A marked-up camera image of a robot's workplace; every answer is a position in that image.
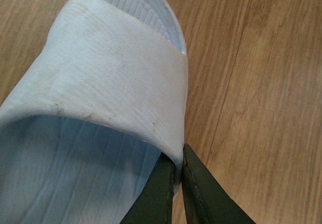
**wooden floor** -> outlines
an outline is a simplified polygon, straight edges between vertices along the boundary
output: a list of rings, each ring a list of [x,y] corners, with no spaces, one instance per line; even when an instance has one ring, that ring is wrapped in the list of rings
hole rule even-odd
[[[0,0],[0,103],[66,1]],[[168,1],[189,56],[186,142],[255,222],[322,223],[322,0]]]

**ribbed footbed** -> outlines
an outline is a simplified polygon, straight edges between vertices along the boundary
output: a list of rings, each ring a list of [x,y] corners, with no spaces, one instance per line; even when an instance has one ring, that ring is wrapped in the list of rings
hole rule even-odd
[[[169,39],[144,0],[106,1]],[[14,122],[0,133],[0,223],[119,223],[159,155],[134,136],[85,121]]]

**slide sandal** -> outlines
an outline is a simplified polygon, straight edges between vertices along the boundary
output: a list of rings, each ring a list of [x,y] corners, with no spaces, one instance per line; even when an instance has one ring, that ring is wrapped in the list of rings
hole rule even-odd
[[[119,223],[161,153],[177,189],[187,70],[165,0],[69,0],[0,107],[0,223]]]

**wood grain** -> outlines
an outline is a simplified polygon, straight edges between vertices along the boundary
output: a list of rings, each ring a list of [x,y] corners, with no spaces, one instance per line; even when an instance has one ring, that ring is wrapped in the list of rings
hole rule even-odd
[[[0,0],[0,102],[66,1]],[[186,142],[257,223],[322,223],[322,0],[168,1],[189,57]]]

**white slide sandal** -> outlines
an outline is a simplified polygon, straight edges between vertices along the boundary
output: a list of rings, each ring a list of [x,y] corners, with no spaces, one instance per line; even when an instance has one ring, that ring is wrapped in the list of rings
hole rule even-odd
[[[188,65],[165,0],[69,0],[0,107],[0,223],[119,223],[183,162]]]

